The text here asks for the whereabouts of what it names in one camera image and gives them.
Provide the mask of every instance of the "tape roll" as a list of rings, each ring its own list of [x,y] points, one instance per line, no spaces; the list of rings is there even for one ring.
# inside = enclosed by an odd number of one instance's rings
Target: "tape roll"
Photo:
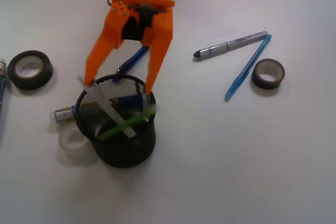
[[[271,76],[273,80],[265,80],[263,75]],[[275,89],[280,86],[285,77],[284,67],[273,59],[259,61],[252,72],[252,81],[262,89]]]
[[[89,147],[89,140],[80,132],[76,122],[68,123],[59,130],[59,146],[68,154],[83,154]]]
[[[20,76],[20,71],[29,65],[39,65],[40,70],[31,77]],[[12,83],[22,90],[41,88],[51,79],[53,66],[49,58],[40,51],[26,51],[15,56],[9,63],[7,73]]]

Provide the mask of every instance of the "blue pen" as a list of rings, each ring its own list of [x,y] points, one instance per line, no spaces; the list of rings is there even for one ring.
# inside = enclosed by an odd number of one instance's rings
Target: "blue pen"
[[[126,74],[136,63],[148,52],[149,47],[141,47],[131,58],[125,61],[120,68],[116,71],[116,74]]]
[[[260,47],[257,49],[257,51],[254,53],[252,58],[249,60],[249,62],[246,64],[242,72],[238,75],[236,80],[232,83],[231,87],[225,94],[225,100],[228,101],[233,96],[233,94],[236,92],[236,90],[240,87],[242,82],[246,79],[250,69],[253,67],[254,63],[256,63],[257,59],[261,55],[262,51],[265,49],[269,41],[271,40],[272,35],[269,34],[266,36],[265,40],[261,43]]]

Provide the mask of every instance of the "black mesh pencil holder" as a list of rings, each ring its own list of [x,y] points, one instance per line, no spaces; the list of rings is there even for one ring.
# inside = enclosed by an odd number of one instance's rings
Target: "black mesh pencil holder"
[[[136,77],[112,74],[96,80],[96,83],[102,88],[106,98],[113,103],[118,99],[139,95],[145,102],[155,104],[153,93],[151,92],[149,96],[144,95],[144,82]],[[125,120],[132,117],[131,113],[118,109],[113,103],[112,106]],[[98,156],[111,166],[126,168],[137,165],[148,158],[154,150],[155,115],[131,125],[136,132],[135,137],[128,138],[121,131],[105,140],[98,139],[98,136],[114,128],[116,124],[86,91],[83,91],[77,100],[75,115],[81,132],[91,141]]]

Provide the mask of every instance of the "white table surface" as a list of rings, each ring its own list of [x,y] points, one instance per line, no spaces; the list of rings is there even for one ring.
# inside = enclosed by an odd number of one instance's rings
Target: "white table surface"
[[[106,0],[0,0],[0,52],[40,50],[54,66],[33,92],[8,84],[0,120],[1,223],[335,223],[335,0],[176,0],[174,39],[153,92],[156,146],[130,169],[71,159],[49,113],[73,105]],[[204,47],[267,30],[260,59],[279,90],[224,94],[259,43],[202,62]],[[139,49],[125,41],[98,76]],[[145,79],[148,56],[131,74]]]

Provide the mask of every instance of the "silver pen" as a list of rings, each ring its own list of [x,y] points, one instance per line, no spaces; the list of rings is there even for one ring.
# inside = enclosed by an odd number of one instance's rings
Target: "silver pen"
[[[202,49],[194,53],[194,57],[201,58],[204,56],[215,56],[224,54],[230,50],[234,50],[243,46],[250,45],[254,42],[263,40],[268,35],[268,32],[262,31],[261,33],[253,34],[244,38],[232,40],[229,42],[225,42],[216,46],[212,46],[209,48]]]

